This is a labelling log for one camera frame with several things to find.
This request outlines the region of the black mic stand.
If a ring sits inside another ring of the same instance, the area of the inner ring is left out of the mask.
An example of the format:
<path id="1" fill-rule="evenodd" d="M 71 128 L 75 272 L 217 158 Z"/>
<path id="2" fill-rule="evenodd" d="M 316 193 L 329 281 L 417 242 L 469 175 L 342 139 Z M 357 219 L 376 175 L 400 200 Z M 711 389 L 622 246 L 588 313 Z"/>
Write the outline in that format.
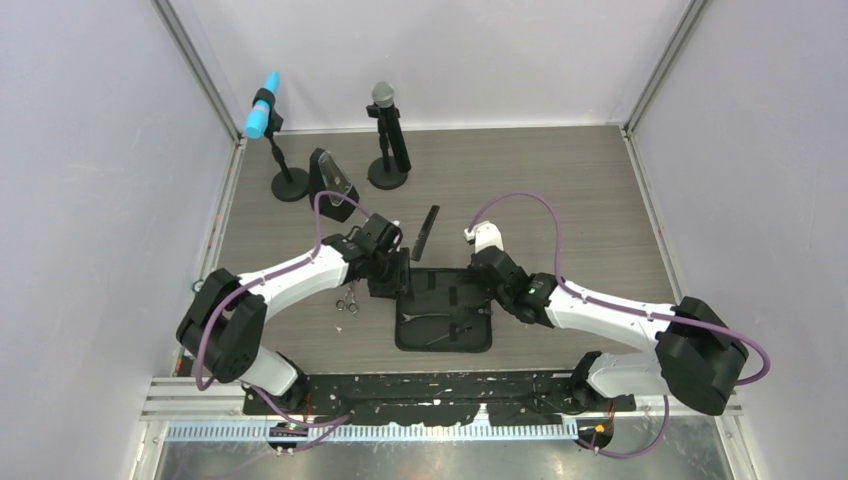
<path id="1" fill-rule="evenodd" d="M 407 178 L 407 173 L 398 170 L 395 158 L 390 154 L 390 141 L 385 122 L 381 118 L 378 106 L 372 104 L 366 107 L 370 118 L 377 120 L 377 131 L 381 156 L 375 159 L 369 166 L 368 181 L 380 190 L 394 190 L 402 186 Z"/>
<path id="2" fill-rule="evenodd" d="M 296 202 L 308 194 L 308 172 L 301 168 L 290 168 L 282 149 L 277 145 L 274 135 L 283 126 L 284 119 L 275 110 L 271 110 L 264 137 L 269 141 L 271 154 L 280 171 L 271 181 L 271 192 L 281 202 Z"/>

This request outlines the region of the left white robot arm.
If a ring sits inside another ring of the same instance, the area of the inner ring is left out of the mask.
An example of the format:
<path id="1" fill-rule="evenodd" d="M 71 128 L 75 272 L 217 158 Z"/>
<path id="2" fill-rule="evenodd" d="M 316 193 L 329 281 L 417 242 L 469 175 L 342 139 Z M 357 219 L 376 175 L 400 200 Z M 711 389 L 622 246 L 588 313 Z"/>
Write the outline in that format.
<path id="1" fill-rule="evenodd" d="M 307 389 L 296 366 L 262 346 L 265 323 L 324 290 L 390 278 L 401 239 L 397 222 L 373 214 L 348 235 L 330 235 L 318 250 L 273 267 L 241 275 L 219 268 L 203 280 L 176 339 L 201 372 L 221 383 L 257 387 L 280 412 L 296 413 Z"/>

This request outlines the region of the grey black microphone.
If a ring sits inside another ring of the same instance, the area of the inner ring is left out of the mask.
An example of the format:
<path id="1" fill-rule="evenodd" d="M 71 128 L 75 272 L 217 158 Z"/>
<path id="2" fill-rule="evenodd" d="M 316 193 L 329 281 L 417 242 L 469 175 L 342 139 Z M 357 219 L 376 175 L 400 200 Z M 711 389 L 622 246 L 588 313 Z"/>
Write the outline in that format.
<path id="1" fill-rule="evenodd" d="M 395 105 L 394 88 L 387 81 L 378 81 L 372 89 L 372 100 L 377 107 L 378 118 L 383 121 L 398 170 L 410 172 L 411 163 L 400 125 L 400 113 Z"/>

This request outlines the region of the aluminium frame rail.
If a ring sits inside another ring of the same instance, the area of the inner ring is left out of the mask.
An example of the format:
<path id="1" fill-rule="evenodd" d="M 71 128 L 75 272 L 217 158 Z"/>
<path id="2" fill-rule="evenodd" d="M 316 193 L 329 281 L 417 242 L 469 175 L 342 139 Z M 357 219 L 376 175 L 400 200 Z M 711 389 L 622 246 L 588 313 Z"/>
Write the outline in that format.
<path id="1" fill-rule="evenodd" d="M 572 440 L 589 439 L 595 424 L 612 430 L 628 420 L 660 423 L 664 417 L 693 419 L 698 412 L 659 395 L 631 395 L 632 412 L 558 415 L 553 424 L 496 426 L 486 410 L 480 410 L 468 425 L 427 427 L 423 425 L 349 425 L 340 417 L 327 423 L 292 417 L 282 410 L 273 415 L 249 416 L 243 412 L 247 386 L 215 384 L 197 390 L 188 377 L 161 378 L 152 382 L 142 408 L 145 420 L 165 422 L 166 437 L 175 441 L 271 441 L 322 438 L 325 442 L 445 442 L 484 440 Z"/>

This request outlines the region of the silver scissors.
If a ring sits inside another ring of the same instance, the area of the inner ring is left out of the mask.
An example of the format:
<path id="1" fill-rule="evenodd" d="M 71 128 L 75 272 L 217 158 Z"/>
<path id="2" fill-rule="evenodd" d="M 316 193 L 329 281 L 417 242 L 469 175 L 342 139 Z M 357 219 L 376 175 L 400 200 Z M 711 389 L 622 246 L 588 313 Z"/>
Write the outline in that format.
<path id="1" fill-rule="evenodd" d="M 356 288 L 354 285 L 348 286 L 343 296 L 335 302 L 335 309 L 351 315 L 358 314 L 359 305 L 356 301 Z"/>

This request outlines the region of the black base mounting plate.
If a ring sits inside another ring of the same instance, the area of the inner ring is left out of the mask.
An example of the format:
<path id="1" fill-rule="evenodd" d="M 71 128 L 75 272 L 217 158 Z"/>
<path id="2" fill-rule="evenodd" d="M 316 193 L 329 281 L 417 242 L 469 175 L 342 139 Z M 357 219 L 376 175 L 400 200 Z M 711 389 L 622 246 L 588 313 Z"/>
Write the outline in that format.
<path id="1" fill-rule="evenodd" d="M 604 399 L 577 385 L 568 370 L 303 375 L 268 400 L 245 388 L 243 412 L 349 425 L 468 425 L 486 410 L 496 426 L 550 425 L 558 415 L 632 412 L 631 395 Z"/>

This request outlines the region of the right black mic stand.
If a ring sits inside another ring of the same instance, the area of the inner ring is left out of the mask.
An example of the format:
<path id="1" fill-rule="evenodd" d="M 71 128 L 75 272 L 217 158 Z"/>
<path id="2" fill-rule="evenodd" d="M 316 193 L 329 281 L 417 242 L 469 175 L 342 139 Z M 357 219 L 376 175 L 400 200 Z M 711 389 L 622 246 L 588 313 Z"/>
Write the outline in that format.
<path id="1" fill-rule="evenodd" d="M 368 181 L 380 190 L 394 190 L 402 186 L 407 178 L 407 173 L 398 170 L 395 158 L 390 154 L 390 141 L 385 122 L 381 118 L 378 106 L 372 104 L 366 107 L 370 118 L 377 120 L 377 131 L 381 156 L 375 159 L 369 166 Z"/>

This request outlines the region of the left black mic stand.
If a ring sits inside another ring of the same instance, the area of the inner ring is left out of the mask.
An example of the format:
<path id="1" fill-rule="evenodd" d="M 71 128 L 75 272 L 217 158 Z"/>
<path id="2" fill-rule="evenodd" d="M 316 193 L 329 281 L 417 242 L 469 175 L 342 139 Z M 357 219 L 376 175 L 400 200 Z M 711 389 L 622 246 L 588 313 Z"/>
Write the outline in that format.
<path id="1" fill-rule="evenodd" d="M 282 149 L 277 145 L 274 135 L 283 126 L 284 119 L 275 110 L 271 110 L 264 137 L 269 141 L 271 154 L 280 171 L 271 181 L 271 192 L 281 202 L 296 202 L 308 194 L 308 172 L 301 168 L 290 168 Z"/>

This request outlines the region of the black zip tool case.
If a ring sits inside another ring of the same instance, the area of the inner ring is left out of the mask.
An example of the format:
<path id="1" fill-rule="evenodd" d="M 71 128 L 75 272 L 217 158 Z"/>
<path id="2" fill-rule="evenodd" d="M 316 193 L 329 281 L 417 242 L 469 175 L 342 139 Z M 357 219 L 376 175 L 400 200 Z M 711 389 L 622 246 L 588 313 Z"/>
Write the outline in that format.
<path id="1" fill-rule="evenodd" d="M 459 268 L 414 268 L 405 294 L 396 300 L 394 341 L 406 352 L 468 353 L 488 351 L 493 343 L 492 298 L 475 272 Z M 402 324 L 401 314 L 450 312 L 455 317 L 414 320 Z M 456 341 L 424 344 L 448 332 L 454 324 L 473 328 Z"/>

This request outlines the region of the black hair comb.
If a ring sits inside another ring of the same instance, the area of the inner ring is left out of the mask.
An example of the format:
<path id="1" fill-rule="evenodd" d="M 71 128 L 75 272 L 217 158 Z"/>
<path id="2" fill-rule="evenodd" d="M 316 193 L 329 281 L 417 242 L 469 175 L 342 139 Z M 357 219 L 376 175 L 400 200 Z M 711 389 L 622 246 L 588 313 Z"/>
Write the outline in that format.
<path id="1" fill-rule="evenodd" d="M 414 243 L 414 246 L 410 253 L 410 260 L 413 262 L 418 262 L 421 260 L 423 256 L 423 252 L 426 248 L 426 243 L 429 239 L 430 233 L 432 231 L 433 225 L 436 221 L 437 215 L 440 211 L 439 205 L 432 205 L 422 223 L 421 229 L 419 230 L 418 236 Z"/>

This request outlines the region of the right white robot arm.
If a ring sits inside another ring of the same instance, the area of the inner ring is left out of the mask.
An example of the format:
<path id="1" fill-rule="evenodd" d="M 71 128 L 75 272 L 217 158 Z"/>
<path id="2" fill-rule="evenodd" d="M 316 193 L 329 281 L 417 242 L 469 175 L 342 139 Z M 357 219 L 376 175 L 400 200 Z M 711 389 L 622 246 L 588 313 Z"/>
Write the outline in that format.
<path id="1" fill-rule="evenodd" d="M 502 309 L 525 324 L 579 330 L 634 348 L 627 355 L 584 356 L 570 385 L 584 410 L 621 395 L 667 395 L 719 416 L 740 383 L 748 349 L 700 299 L 653 304 L 601 294 L 552 274 L 528 274 L 495 246 L 474 253 L 469 267 Z"/>

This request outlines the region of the black metronome clear cover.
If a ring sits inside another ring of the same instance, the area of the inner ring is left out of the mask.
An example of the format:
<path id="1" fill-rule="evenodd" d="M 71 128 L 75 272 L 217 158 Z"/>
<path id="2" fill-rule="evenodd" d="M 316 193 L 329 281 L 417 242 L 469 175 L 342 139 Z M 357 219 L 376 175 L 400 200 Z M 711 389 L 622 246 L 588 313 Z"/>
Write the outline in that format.
<path id="1" fill-rule="evenodd" d="M 321 216 L 345 223 L 354 213 L 360 195 L 349 176 L 336 163 L 331 153 L 316 148 L 309 158 L 309 204 Z"/>

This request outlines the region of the blue microphone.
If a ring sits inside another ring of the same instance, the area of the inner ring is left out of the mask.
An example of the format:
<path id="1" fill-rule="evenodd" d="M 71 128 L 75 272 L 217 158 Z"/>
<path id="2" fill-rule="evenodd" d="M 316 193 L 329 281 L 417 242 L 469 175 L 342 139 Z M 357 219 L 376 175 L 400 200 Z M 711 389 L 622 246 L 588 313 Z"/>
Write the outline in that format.
<path id="1" fill-rule="evenodd" d="M 272 71 L 256 91 L 244 125 L 244 133 L 249 139 L 272 137 L 281 129 L 283 118 L 275 110 L 279 84 L 279 72 Z"/>

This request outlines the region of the black hair clip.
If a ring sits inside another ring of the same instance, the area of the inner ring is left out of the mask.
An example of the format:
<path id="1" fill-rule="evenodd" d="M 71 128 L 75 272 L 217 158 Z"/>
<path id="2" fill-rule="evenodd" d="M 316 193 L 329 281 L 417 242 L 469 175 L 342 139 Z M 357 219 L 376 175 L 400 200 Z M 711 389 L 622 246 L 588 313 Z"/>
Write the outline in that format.
<path id="1" fill-rule="evenodd" d="M 467 331 L 471 330 L 472 328 L 473 328 L 473 326 L 472 326 L 471 324 L 465 324 L 465 325 L 463 325 L 463 326 L 461 326 L 461 327 L 459 327 L 459 326 L 456 326 L 456 325 L 452 324 L 452 325 L 449 327 L 449 329 L 448 329 L 448 332 L 447 332 L 447 333 L 445 333 L 445 334 L 443 334 L 443 335 L 441 335 L 441 336 L 438 336 L 438 337 L 436 337 L 436 338 L 435 338 L 435 339 L 433 339 L 433 340 L 428 341 L 427 343 L 425 343 L 425 344 L 424 344 L 424 346 L 425 346 L 425 347 L 433 346 L 433 345 L 435 345 L 435 344 L 437 344 L 437 343 L 439 343 L 439 342 L 442 342 L 442 341 L 444 341 L 444 340 L 447 340 L 447 341 L 456 341 L 456 340 L 457 340 L 457 338 L 458 338 L 461 334 L 463 334 L 463 333 L 465 333 L 465 332 L 467 332 Z"/>
<path id="2" fill-rule="evenodd" d="M 410 323 L 414 320 L 420 320 L 420 319 L 450 318 L 450 317 L 455 317 L 455 314 L 450 313 L 450 312 L 429 312 L 429 313 L 421 313 L 421 314 L 402 313 L 400 322 L 402 324 L 405 324 L 405 323 Z"/>

